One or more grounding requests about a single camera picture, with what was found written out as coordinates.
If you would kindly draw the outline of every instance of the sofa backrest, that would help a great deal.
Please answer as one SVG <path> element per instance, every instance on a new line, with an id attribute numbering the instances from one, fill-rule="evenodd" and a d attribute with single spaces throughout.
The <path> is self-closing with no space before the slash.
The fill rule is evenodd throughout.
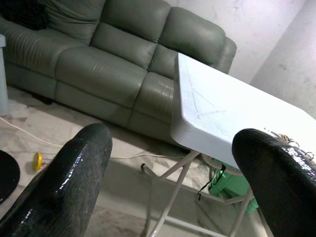
<path id="1" fill-rule="evenodd" d="M 105 0 L 38 0 L 46 8 L 48 26 L 89 44 Z"/>
<path id="2" fill-rule="evenodd" d="M 161 0 L 107 0 L 91 45 L 147 69 L 169 11 Z"/>
<path id="3" fill-rule="evenodd" d="M 236 53 L 222 28 L 163 0 L 39 1 L 51 28 L 171 79 L 177 52 L 224 73 Z"/>

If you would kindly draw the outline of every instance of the green leather sofa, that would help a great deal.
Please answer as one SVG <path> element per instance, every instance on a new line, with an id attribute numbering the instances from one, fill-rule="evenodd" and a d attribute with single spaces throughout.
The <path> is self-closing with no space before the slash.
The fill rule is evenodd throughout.
<path id="1" fill-rule="evenodd" d="M 0 17 L 7 83 L 133 131 L 169 135 L 177 52 L 228 73 L 235 43 L 162 0 L 39 0 L 47 29 Z"/>

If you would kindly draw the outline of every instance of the metal table frame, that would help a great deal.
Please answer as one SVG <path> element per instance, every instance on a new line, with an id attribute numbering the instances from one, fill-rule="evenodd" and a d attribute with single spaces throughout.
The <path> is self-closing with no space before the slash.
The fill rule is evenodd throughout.
<path id="1" fill-rule="evenodd" d="M 176 218 L 168 216 L 168 213 L 169 213 L 169 211 L 174 203 L 174 200 L 176 199 L 176 196 L 177 196 L 181 187 L 188 189 L 190 191 L 196 192 L 195 189 L 182 185 L 182 182 L 183 182 L 183 180 L 184 180 L 184 178 L 189 170 L 191 162 L 199 154 L 200 154 L 200 152 L 190 151 L 189 154 L 187 154 L 182 160 L 180 160 L 178 163 L 176 163 L 173 167 L 171 167 L 169 170 L 167 170 L 161 176 L 157 176 L 148 166 L 146 166 L 145 164 L 142 164 L 141 168 L 143 171 L 147 172 L 152 177 L 158 178 L 160 180 L 166 179 L 170 174 L 174 173 L 176 170 L 183 167 L 183 169 L 178 177 L 178 180 L 176 182 L 173 193 L 169 199 L 169 202 L 168 202 L 167 206 L 164 208 L 164 210 L 162 211 L 162 213 L 159 217 L 159 220 L 156 223 L 156 225 L 155 225 L 154 229 L 152 230 L 151 234 L 149 235 L 149 237 L 157 237 L 159 234 L 159 231 L 160 231 L 160 229 L 165 221 L 183 226 L 183 227 L 191 229 L 191 230 L 202 232 L 202 233 L 208 234 L 210 236 L 214 236 L 214 237 L 234 237 L 235 236 L 235 234 L 236 234 L 236 232 L 241 224 L 242 218 L 246 212 L 247 206 L 248 206 L 250 200 L 253 198 L 253 193 L 252 193 L 251 189 L 248 190 L 248 192 L 245 196 L 239 196 L 239 197 L 234 197 L 234 198 L 230 198 L 230 199 L 222 199 L 222 198 L 210 195 L 210 194 L 205 194 L 205 195 L 203 194 L 204 197 L 210 198 L 212 200 L 218 201 L 218 202 L 223 203 L 223 204 L 233 204 L 233 203 L 237 203 L 237 202 L 242 202 L 239 214 L 237 215 L 236 220 L 235 220 L 228 236 L 225 236 L 223 234 L 220 234 L 220 233 L 202 228 L 200 226 L 196 226 L 196 225 L 193 225 L 193 224 L 190 224 L 190 223 L 187 223 L 187 222 L 184 222 L 184 221 L 181 221 L 181 220 L 178 220 Z"/>

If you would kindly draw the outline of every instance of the black round object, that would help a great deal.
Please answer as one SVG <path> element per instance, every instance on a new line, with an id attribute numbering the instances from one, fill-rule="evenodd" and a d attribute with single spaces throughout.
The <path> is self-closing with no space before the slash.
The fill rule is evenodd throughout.
<path id="1" fill-rule="evenodd" d="M 20 168 L 16 160 L 0 150 L 0 204 L 15 190 L 20 180 Z"/>

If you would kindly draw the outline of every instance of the black cable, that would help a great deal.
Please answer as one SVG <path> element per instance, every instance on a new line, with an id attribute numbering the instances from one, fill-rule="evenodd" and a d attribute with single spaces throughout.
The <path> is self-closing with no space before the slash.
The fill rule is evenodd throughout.
<path id="1" fill-rule="evenodd" d="M 218 181 L 222 178 L 223 173 L 225 172 L 225 170 L 226 170 L 226 166 L 224 166 L 224 165 L 222 164 L 222 168 L 220 169 L 221 173 L 220 173 L 218 179 L 216 180 L 216 182 L 215 182 L 214 184 L 217 184 Z M 211 178 L 211 180 L 208 181 L 208 182 L 197 192 L 198 200 L 201 200 L 201 196 L 202 196 L 201 192 L 202 192 L 202 190 L 205 189 L 205 188 L 207 187 L 207 185 L 213 181 L 213 179 L 215 178 L 215 174 L 216 174 L 216 169 L 214 170 L 214 174 L 213 174 L 213 177 Z"/>

